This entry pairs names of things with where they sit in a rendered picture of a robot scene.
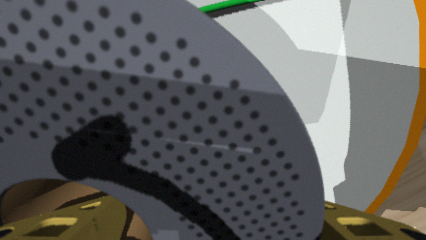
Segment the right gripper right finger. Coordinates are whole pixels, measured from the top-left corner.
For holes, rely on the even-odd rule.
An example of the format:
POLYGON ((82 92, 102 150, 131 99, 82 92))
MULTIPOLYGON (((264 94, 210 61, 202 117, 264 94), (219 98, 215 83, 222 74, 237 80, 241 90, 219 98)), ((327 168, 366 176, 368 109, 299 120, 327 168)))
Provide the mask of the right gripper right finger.
POLYGON ((320 240, 415 240, 400 228, 422 233, 398 221, 325 201, 320 240))

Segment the orange painted ring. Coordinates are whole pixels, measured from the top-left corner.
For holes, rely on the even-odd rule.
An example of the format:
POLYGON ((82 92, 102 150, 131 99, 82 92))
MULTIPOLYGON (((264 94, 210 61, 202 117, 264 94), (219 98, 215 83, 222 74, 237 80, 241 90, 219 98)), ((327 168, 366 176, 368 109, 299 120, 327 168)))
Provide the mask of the orange painted ring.
POLYGON ((385 187, 366 211, 375 214, 392 193, 408 167, 426 123, 426 0, 416 0, 421 34, 421 79, 413 124, 402 155, 385 187))

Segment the green wire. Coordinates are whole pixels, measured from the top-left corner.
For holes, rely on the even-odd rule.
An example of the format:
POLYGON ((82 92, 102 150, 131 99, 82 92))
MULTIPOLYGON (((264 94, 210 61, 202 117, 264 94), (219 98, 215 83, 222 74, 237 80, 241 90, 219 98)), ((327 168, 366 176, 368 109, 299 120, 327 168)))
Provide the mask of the green wire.
POLYGON ((222 10, 222 9, 226 9, 226 8, 230 8, 234 6, 239 6, 243 4, 258 2, 258 1, 262 1, 262 0, 228 0, 228 1, 223 1, 219 3, 203 6, 203 7, 200 7, 199 9, 205 13, 210 13, 210 12, 214 12, 214 11, 218 11, 218 10, 222 10))

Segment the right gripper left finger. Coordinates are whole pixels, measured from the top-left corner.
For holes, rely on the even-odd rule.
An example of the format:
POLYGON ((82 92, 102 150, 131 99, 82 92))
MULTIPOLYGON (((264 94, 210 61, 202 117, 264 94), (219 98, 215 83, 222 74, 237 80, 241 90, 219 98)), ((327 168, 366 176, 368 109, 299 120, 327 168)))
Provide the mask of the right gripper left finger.
POLYGON ((108 195, 3 225, 13 231, 0 240, 120 240, 126 215, 108 195))

